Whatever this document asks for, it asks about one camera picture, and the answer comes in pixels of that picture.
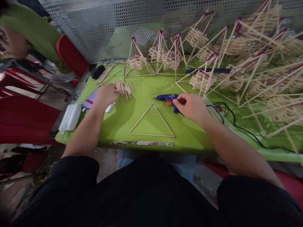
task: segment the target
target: blue glue gun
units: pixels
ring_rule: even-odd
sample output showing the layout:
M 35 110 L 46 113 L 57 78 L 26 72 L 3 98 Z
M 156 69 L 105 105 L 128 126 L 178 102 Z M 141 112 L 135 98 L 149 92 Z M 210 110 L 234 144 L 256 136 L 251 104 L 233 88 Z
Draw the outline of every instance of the blue glue gun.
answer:
M 180 113 L 179 109 L 175 106 L 175 104 L 173 103 L 173 100 L 176 99 L 179 95 L 174 94 L 174 95 L 159 95 L 157 97 L 153 97 L 157 100 L 167 100 L 166 105 L 172 105 L 174 107 L 174 113 Z

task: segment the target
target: blue handle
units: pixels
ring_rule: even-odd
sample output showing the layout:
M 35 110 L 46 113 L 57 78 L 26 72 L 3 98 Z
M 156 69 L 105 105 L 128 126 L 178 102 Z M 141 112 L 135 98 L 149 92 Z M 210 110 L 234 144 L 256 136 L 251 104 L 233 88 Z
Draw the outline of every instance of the blue handle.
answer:
M 177 113 L 180 113 L 179 109 L 176 107 L 176 105 L 173 103 L 173 100 L 174 99 L 177 99 L 177 97 L 173 97 L 173 99 L 171 100 L 171 104 L 173 104 L 173 107 L 174 107 L 174 113 L 177 114 Z

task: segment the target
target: leg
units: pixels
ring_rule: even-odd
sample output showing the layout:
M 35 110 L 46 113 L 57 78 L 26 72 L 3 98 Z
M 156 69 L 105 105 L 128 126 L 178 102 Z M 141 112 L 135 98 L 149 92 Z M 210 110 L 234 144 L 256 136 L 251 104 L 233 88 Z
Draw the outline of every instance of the leg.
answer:
M 118 159 L 119 167 L 118 169 L 123 168 L 124 166 L 132 163 L 137 157 L 146 154 L 146 151 L 142 150 L 118 150 Z
M 160 153 L 159 157 L 170 163 L 180 176 L 193 183 L 196 156 L 193 154 Z

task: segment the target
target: perforated metal sheet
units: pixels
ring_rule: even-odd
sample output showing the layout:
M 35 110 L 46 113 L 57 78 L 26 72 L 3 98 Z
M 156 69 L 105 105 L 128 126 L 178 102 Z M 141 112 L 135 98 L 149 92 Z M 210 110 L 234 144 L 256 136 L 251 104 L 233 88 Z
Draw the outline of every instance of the perforated metal sheet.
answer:
M 54 21 L 90 63 L 128 57 L 135 36 L 148 54 L 157 31 L 169 37 L 195 23 L 207 10 L 215 16 L 208 30 L 211 38 L 239 16 L 246 18 L 263 0 L 39 0 Z M 303 26 L 303 0 L 280 1 L 281 17 L 292 19 L 297 32 Z

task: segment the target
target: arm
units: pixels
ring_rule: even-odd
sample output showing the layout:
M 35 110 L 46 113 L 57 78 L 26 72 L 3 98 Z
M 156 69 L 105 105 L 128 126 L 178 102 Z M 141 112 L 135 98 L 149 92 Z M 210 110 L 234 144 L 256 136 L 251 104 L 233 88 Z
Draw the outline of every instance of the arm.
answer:
M 115 89 L 114 84 L 104 85 L 98 89 L 92 108 L 76 128 L 62 158 L 82 155 L 92 157 L 98 143 L 105 110 L 119 96 Z
M 205 130 L 230 175 L 259 178 L 284 188 L 263 156 L 217 121 L 208 112 L 199 95 L 181 94 L 173 102 L 185 117 L 195 121 Z
M 0 38 L 0 44 L 3 46 L 3 48 L 5 48 L 10 54 L 15 55 L 17 58 L 25 58 L 28 50 L 26 38 L 17 33 L 15 30 L 4 25 L 3 30 L 8 41 L 6 42 Z

